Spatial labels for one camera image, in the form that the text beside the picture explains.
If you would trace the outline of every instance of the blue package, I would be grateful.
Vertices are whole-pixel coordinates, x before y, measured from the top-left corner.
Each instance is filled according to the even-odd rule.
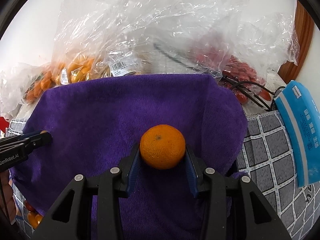
[[[310,92],[291,81],[275,103],[291,140],[298,186],[320,181],[320,114]]]

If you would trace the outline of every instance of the gray checkered cloth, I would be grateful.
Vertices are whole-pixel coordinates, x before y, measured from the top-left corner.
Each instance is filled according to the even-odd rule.
[[[305,237],[320,216],[320,183],[298,188],[291,143],[278,111],[248,118],[237,159],[288,229],[293,240]]]

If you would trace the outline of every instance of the wooden frame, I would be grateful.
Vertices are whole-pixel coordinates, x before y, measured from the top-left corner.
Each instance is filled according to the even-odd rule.
[[[295,28],[300,44],[300,53],[298,59],[298,66],[292,62],[283,64],[278,74],[284,80],[285,83],[289,83],[291,80],[295,80],[303,66],[306,56],[309,51],[310,43],[313,36],[313,30],[315,23],[305,8],[300,2],[297,3],[296,16],[295,16]]]

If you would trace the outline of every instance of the barcode label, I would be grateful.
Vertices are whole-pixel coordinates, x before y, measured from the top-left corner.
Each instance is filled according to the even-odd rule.
[[[61,81],[61,85],[68,85],[69,84],[66,69],[62,69],[60,81]]]
[[[134,72],[130,66],[122,61],[110,65],[110,71],[114,77],[120,77]]]

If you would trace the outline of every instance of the metal rivet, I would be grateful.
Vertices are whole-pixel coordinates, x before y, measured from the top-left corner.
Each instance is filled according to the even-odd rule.
[[[81,181],[83,179],[83,175],[78,174],[75,176],[75,181]]]
[[[118,167],[113,167],[111,170],[110,170],[110,172],[112,173],[112,174],[116,174],[116,173],[118,173],[120,171],[120,169],[118,168]]]
[[[216,171],[213,168],[206,168],[205,172],[208,174],[214,174]]]
[[[242,180],[243,182],[245,182],[245,183],[249,183],[249,182],[250,182],[250,178],[249,178],[248,176],[243,176],[243,177],[241,178],[241,180]]]

